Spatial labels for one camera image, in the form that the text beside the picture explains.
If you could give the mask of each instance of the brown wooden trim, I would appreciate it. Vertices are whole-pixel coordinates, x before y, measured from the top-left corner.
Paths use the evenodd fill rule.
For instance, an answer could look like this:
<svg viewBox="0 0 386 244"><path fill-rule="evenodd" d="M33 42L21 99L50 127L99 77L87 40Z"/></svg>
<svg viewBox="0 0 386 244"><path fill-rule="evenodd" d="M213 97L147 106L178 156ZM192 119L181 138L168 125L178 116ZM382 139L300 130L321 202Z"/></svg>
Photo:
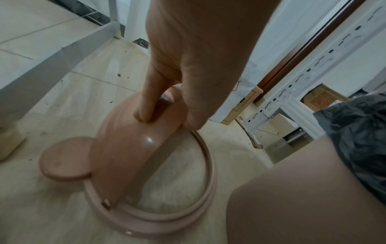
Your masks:
<svg viewBox="0 0 386 244"><path fill-rule="evenodd" d="M333 8L259 83L263 90L254 102L262 99L280 80L324 41L366 0L348 0Z"/></svg>

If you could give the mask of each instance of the cardboard piece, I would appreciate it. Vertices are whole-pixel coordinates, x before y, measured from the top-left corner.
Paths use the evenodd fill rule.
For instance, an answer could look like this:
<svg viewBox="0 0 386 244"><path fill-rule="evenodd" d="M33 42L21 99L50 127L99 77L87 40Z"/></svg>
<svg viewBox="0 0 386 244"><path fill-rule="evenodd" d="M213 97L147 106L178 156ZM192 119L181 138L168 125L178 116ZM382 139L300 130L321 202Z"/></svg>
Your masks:
<svg viewBox="0 0 386 244"><path fill-rule="evenodd" d="M246 97L241 99L241 101L229 112L225 119L221 122L222 124L229 125L244 109L250 105L253 100L255 100L263 90L259 87L255 87Z"/></svg>
<svg viewBox="0 0 386 244"><path fill-rule="evenodd" d="M317 112L328 108L333 103L336 103L336 100L341 102L350 101L349 98L337 93L323 84L320 84L303 98L303 103L314 112Z"/></svg>

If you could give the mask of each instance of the tiled floor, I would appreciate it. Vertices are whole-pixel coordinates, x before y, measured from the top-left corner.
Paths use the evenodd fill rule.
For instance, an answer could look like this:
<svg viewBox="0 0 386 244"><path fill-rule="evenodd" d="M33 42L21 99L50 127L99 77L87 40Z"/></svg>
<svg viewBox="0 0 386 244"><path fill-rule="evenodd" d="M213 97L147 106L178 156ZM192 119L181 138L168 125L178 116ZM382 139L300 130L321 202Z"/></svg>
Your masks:
<svg viewBox="0 0 386 244"><path fill-rule="evenodd" d="M60 9L59 16L66 15L63 11ZM63 33L66 39L94 28L83 21L71 20L29 35L19 33L24 36L0 45L6 50L0 51L0 76L58 45L61 38L51 33L58 37ZM27 139L0 163L0 243L227 243L225 211L231 192L272 165L264 150L252 147L236 122L226 126L209 121L200 130L216 159L216 194L208 212L196 224L165 238L135 239L116 233L95 217L80 183L56 184L39 172L38 159L44 149L69 137L94 136L107 113L141 89L148 62L149 56L138 47L112 39L58 82L20 121ZM166 169L157 174L158 181L164 183L155 186L158 193L173 191L180 185L185 196L190 196L199 187L193 182L202 178L202 171L194 165L191 171L184 172L184 177L171 177L171 172L179 172L182 160L193 164L200 158L201 152L197 152L197 157L191 154L186 159L184 148L181 150L181 155L169 158ZM179 201L178 197L173 199L174 204Z"/></svg>

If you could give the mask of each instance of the bare skin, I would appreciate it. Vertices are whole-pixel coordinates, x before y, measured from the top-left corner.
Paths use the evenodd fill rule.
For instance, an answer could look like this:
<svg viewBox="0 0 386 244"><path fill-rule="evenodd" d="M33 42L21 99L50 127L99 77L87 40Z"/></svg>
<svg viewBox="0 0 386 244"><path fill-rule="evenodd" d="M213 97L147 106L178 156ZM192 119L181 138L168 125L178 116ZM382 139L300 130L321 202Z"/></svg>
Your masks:
<svg viewBox="0 0 386 244"><path fill-rule="evenodd" d="M200 129L226 100L280 0L153 0L151 61L135 117L149 121L162 93L183 84L184 126Z"/></svg>

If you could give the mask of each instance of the dark fabric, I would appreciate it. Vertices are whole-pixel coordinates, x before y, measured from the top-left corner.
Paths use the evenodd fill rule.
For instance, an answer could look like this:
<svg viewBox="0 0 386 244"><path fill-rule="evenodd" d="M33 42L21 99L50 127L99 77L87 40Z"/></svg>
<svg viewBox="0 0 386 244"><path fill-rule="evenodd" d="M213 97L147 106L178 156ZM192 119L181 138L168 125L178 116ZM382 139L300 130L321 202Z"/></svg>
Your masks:
<svg viewBox="0 0 386 244"><path fill-rule="evenodd" d="M341 160L386 204L386 94L339 103L314 116Z"/></svg>

